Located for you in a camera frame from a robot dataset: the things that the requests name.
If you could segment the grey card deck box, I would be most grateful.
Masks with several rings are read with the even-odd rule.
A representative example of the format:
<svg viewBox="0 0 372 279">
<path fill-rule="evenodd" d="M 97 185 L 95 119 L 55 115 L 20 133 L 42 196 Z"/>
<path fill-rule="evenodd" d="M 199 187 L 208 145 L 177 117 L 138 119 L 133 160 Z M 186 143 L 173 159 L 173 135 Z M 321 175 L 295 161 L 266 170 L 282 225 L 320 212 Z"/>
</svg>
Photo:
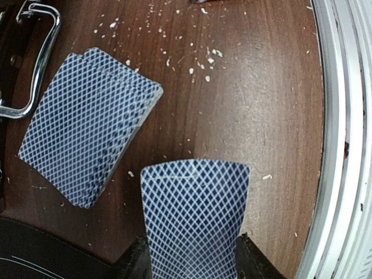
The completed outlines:
<svg viewBox="0 0 372 279">
<path fill-rule="evenodd" d="M 90 208 L 163 94 L 99 48 L 71 53 L 40 100 L 18 157 L 72 205 Z"/>
</svg>

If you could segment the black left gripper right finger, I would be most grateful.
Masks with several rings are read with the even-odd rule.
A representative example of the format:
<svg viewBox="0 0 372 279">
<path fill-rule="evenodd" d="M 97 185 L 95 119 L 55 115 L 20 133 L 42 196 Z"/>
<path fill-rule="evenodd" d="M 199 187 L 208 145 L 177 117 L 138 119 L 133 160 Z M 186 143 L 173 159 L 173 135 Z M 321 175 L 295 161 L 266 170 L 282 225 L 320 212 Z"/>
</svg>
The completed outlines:
<svg viewBox="0 0 372 279">
<path fill-rule="evenodd" d="M 285 278 L 247 234 L 238 237 L 235 258 L 238 278 Z"/>
</svg>

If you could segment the black poker chip case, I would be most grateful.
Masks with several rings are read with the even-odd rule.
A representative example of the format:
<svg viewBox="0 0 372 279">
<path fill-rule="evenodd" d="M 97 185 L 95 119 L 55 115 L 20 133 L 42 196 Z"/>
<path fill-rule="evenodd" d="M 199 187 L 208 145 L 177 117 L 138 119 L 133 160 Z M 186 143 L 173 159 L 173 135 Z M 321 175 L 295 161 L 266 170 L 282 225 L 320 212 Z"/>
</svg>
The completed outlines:
<svg viewBox="0 0 372 279">
<path fill-rule="evenodd" d="M 1 210 L 5 210 L 9 125 L 35 111 L 62 25 L 53 1 L 1 1 Z"/>
</svg>

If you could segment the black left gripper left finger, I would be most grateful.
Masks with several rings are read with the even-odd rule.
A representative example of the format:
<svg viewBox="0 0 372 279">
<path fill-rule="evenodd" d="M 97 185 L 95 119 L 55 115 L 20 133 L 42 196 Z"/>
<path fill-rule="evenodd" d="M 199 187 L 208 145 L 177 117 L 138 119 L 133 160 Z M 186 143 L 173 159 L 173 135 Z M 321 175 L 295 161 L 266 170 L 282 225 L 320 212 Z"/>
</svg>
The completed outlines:
<svg viewBox="0 0 372 279">
<path fill-rule="evenodd" d="M 152 278 L 148 240 L 138 237 L 112 266 L 112 278 Z"/>
</svg>

